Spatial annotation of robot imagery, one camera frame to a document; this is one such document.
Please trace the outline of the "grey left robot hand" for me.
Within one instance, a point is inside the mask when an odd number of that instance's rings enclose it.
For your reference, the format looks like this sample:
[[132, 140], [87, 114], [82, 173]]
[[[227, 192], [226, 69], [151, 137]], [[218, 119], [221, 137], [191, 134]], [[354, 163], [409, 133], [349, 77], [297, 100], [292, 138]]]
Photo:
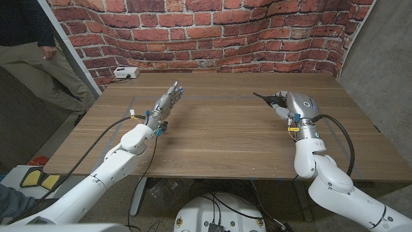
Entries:
[[174, 105], [181, 99], [183, 88], [176, 81], [168, 91], [163, 94], [154, 104], [153, 109], [148, 111], [144, 124], [156, 132], [161, 123], [170, 115]]

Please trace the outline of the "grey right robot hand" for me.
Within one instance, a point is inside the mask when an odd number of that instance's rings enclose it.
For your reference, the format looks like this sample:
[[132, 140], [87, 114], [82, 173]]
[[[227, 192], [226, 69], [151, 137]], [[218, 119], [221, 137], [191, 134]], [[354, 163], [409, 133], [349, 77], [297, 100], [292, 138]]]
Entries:
[[288, 121], [288, 133], [295, 140], [318, 139], [314, 122], [317, 115], [315, 100], [305, 94], [280, 91], [272, 96], [269, 105], [279, 118]]

